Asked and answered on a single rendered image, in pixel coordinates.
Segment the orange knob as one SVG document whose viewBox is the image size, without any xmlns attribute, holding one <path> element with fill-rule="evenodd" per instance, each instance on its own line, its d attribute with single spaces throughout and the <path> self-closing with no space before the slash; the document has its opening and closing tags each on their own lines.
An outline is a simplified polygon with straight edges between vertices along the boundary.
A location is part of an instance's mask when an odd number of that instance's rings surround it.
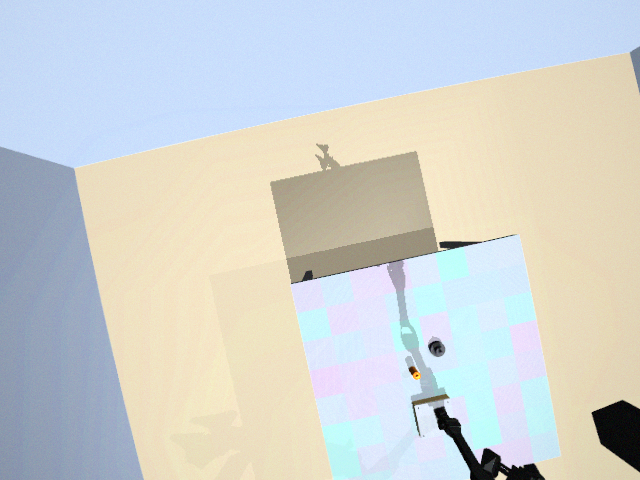
<svg viewBox="0 0 640 480">
<path fill-rule="evenodd" d="M 412 376 L 414 377 L 414 379 L 419 380 L 421 378 L 421 374 L 420 374 L 420 372 L 417 370 L 417 368 L 415 366 L 411 366 L 409 368 L 409 371 L 412 374 Z"/>
</svg>

